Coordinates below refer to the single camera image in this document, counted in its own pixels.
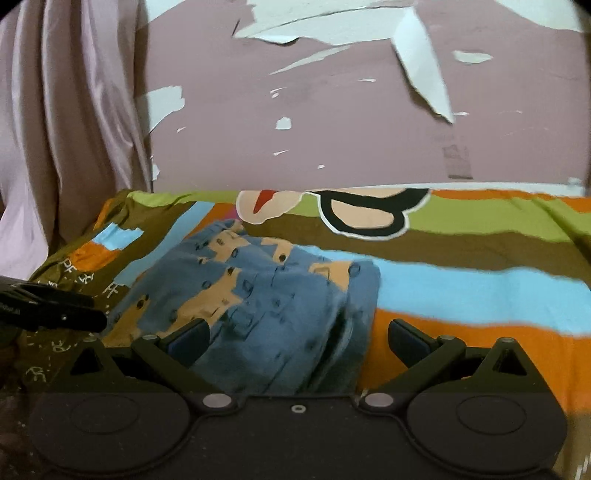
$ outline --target orange stripe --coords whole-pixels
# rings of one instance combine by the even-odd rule
[[[432,194],[450,200],[562,200],[576,212],[591,212],[591,198],[552,197],[545,193],[534,194],[519,190],[433,190]]]
[[[216,220],[224,219],[228,212],[234,207],[235,205],[233,203],[216,203],[212,209],[209,210],[207,215],[203,217],[203,220],[199,222],[199,225],[191,230],[191,232],[185,238],[196,234],[199,230],[206,227],[210,223],[215,222]]]
[[[591,411],[591,338],[573,338],[530,326],[475,327],[377,310],[358,387],[376,388],[406,370],[388,347],[388,325],[400,318],[436,338],[455,335],[469,346],[490,347],[503,336],[519,342],[569,413]]]
[[[74,268],[81,272],[95,272],[111,263],[121,250],[108,250],[103,245],[86,242],[70,254]]]
[[[113,203],[113,199],[107,200],[103,205],[103,208],[101,208],[99,217],[96,219],[94,230],[98,230],[103,225],[103,222],[109,213],[109,209],[111,208],[111,203]]]

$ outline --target light blue stripe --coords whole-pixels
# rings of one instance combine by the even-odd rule
[[[464,270],[301,248],[331,260],[372,260],[382,275],[378,307],[384,310],[466,325],[531,325],[591,335],[591,291],[580,280],[525,267]]]
[[[110,223],[101,233],[92,239],[98,245],[107,250],[123,250],[143,235],[140,228],[124,230],[116,223]]]
[[[135,280],[147,269],[154,266],[173,247],[176,247],[212,209],[214,203],[196,202],[189,210],[177,218],[166,236],[154,250],[142,258],[130,262],[113,280],[117,285],[132,286]]]

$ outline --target blue cloth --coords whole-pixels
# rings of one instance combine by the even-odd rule
[[[142,335],[165,332],[212,288],[215,299],[203,305],[214,312],[210,346],[191,368],[204,380],[228,393],[351,392],[369,345],[379,269],[364,260],[333,264],[280,242],[248,236],[234,220],[215,222],[150,268],[109,325],[149,298],[137,326]],[[220,297],[228,275],[235,286]]]

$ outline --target colorful blanket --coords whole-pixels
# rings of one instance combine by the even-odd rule
[[[591,478],[591,199],[389,188],[123,191],[107,202],[94,231],[50,257],[34,279],[92,295],[109,313],[184,238],[225,219],[240,219],[248,235],[379,268],[359,389],[405,370],[388,348],[393,318],[471,346],[518,339],[569,418],[556,470]],[[25,386],[42,389],[80,338],[23,335],[15,366]]]

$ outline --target hole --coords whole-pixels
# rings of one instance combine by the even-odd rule
[[[127,358],[122,355],[114,355],[112,358],[115,362],[115,365],[117,365],[121,373],[123,373],[126,377],[132,377],[138,380],[146,381],[153,380],[148,375],[146,369],[140,364],[134,362],[131,358]]]
[[[503,351],[499,361],[495,365],[495,370],[502,374],[527,375],[525,368],[523,368],[523,365],[521,365],[513,350]]]
[[[471,377],[483,360],[483,356],[473,356],[459,362],[452,368],[451,380],[460,380]]]
[[[351,278],[356,277],[357,275],[359,275],[359,270],[361,270],[361,267],[359,266],[359,264],[351,263],[351,265],[349,266],[349,276]]]
[[[103,370],[99,358],[93,348],[84,350],[70,370],[70,375],[94,374]]]

